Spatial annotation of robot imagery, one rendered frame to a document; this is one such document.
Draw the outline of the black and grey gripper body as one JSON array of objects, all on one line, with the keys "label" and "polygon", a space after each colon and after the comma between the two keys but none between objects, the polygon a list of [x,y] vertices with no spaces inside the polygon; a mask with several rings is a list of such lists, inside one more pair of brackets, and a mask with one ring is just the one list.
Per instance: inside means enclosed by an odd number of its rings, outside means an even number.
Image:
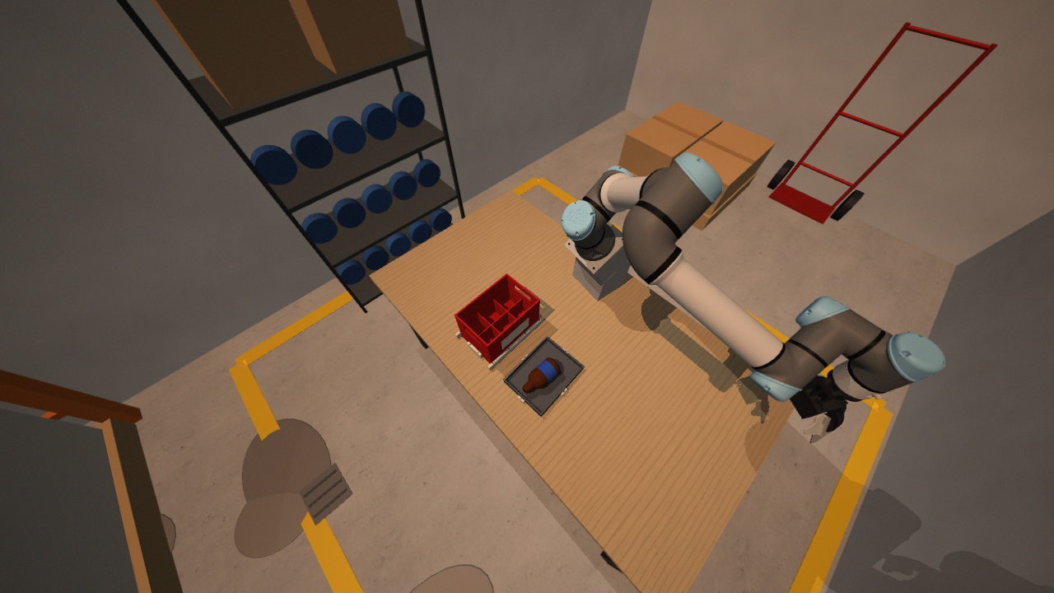
[{"label": "black and grey gripper body", "polygon": [[812,418],[815,414],[835,412],[838,409],[844,410],[846,409],[847,400],[853,402],[861,401],[843,393],[833,382],[832,372],[833,369],[831,369],[827,376],[813,378],[811,383],[807,383],[807,387],[805,386],[802,391],[795,393],[790,397],[790,403],[795,406],[795,410],[800,414],[801,419]]}]

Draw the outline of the brown bottle with blue label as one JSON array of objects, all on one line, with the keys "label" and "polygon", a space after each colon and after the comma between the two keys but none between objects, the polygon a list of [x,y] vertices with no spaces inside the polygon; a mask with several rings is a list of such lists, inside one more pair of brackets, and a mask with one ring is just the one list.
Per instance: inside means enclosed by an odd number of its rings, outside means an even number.
[{"label": "brown bottle with blue label", "polygon": [[548,359],[543,360],[541,364],[532,369],[529,374],[529,381],[525,383],[522,390],[525,394],[527,394],[534,388],[548,386],[550,380],[557,378],[557,375],[560,374],[560,372],[561,369],[558,367],[557,361],[550,359],[549,357]]}]

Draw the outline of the red plastic crate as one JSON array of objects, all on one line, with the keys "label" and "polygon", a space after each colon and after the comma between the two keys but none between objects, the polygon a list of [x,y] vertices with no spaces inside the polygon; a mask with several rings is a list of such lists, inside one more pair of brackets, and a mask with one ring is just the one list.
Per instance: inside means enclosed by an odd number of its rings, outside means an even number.
[{"label": "red plastic crate", "polygon": [[[522,292],[518,292],[518,286]],[[527,294],[530,299],[525,296]],[[541,300],[507,273],[455,314],[458,330],[491,362],[539,319]]]}]

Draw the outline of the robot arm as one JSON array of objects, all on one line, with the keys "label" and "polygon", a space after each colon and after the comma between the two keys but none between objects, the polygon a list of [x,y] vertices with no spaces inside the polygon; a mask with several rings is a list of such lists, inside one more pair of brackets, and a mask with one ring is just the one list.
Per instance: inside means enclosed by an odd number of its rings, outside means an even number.
[{"label": "robot arm", "polygon": [[829,296],[801,311],[795,318],[801,328],[790,340],[783,343],[769,333],[675,246],[723,190],[713,166],[689,152],[648,176],[610,166],[582,200],[564,210],[562,226],[582,258],[600,260],[616,244],[609,219],[630,209],[623,222],[623,248],[635,273],[646,284],[661,286],[748,362],[754,384],[780,402],[802,391],[840,354],[848,360],[833,368],[833,382],[859,400],[882,399],[883,393],[944,369],[944,352],[925,335],[885,333]]}]

